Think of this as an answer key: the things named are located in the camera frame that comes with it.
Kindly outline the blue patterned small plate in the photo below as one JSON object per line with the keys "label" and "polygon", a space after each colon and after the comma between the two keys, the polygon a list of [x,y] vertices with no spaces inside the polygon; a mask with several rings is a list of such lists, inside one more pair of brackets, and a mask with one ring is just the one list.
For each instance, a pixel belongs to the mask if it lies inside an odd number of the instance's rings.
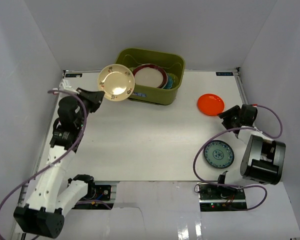
{"label": "blue patterned small plate", "polygon": [[214,168],[226,169],[235,160],[235,153],[231,146],[222,140],[212,140],[203,149],[203,157]]}

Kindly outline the teal scalloped plate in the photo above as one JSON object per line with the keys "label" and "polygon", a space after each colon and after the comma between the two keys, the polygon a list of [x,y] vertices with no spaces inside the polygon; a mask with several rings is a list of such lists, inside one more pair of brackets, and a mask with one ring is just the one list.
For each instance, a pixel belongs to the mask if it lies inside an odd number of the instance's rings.
{"label": "teal scalloped plate", "polygon": [[180,79],[175,74],[167,73],[166,75],[167,75],[167,83],[163,87],[164,90],[173,89],[180,83]]}

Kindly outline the cream plate with small flowers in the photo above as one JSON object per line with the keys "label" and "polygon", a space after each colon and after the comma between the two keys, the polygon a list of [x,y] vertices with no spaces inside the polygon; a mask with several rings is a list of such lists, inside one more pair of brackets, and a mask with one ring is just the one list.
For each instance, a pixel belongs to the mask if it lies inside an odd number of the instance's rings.
{"label": "cream plate with small flowers", "polygon": [[135,88],[135,78],[129,68],[121,64],[111,64],[103,68],[97,78],[99,91],[112,102],[128,99]]}

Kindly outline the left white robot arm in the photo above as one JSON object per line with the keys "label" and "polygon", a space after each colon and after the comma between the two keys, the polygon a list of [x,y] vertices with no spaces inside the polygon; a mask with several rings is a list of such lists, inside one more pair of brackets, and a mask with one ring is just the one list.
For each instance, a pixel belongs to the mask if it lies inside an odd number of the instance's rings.
{"label": "left white robot arm", "polygon": [[76,203],[95,196],[94,178],[89,175],[76,176],[66,190],[59,190],[83,138],[88,115],[98,110],[105,95],[81,88],[61,93],[65,96],[58,102],[46,165],[24,206],[16,207],[13,213],[25,233],[52,239],[60,235],[65,217]]}

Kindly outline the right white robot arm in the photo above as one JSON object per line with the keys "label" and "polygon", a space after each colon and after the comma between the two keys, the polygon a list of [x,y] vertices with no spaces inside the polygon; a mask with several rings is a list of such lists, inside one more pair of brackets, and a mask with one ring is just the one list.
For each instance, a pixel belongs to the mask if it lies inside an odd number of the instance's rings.
{"label": "right white robot arm", "polygon": [[[254,126],[258,108],[266,109],[276,117],[278,135],[272,136]],[[243,104],[217,116],[225,129],[233,132],[246,145],[239,170],[242,178],[264,185],[278,184],[282,178],[286,144],[278,140],[283,133],[283,124],[277,113],[260,104]]]}

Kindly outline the orange plastic plate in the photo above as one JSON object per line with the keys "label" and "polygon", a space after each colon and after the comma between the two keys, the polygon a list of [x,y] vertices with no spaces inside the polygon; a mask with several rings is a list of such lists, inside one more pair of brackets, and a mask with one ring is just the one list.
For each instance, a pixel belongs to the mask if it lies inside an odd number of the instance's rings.
{"label": "orange plastic plate", "polygon": [[224,111],[225,103],[218,95],[206,93],[197,100],[197,107],[201,113],[214,117]]}

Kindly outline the dark red rimmed plate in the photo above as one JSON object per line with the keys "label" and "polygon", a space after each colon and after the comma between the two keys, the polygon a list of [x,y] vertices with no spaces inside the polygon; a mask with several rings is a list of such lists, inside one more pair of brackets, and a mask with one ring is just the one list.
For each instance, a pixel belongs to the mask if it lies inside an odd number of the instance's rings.
{"label": "dark red rimmed plate", "polygon": [[167,73],[155,64],[146,63],[139,65],[133,69],[132,73],[136,85],[163,89],[168,83]]}

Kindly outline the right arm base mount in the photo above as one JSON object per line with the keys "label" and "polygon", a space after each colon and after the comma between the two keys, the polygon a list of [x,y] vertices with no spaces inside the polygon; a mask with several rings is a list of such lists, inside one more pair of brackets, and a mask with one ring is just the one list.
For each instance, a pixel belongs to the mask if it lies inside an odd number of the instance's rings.
{"label": "right arm base mount", "polygon": [[245,211],[248,209],[245,192],[199,182],[194,186],[201,212]]}

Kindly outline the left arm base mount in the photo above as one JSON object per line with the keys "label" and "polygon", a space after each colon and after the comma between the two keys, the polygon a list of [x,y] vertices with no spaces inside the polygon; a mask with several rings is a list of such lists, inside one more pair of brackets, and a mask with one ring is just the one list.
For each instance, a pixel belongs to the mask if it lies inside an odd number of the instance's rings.
{"label": "left arm base mount", "polygon": [[113,208],[112,186],[107,184],[96,184],[93,190],[94,195],[81,198],[83,204],[76,204],[73,210],[111,210]]}

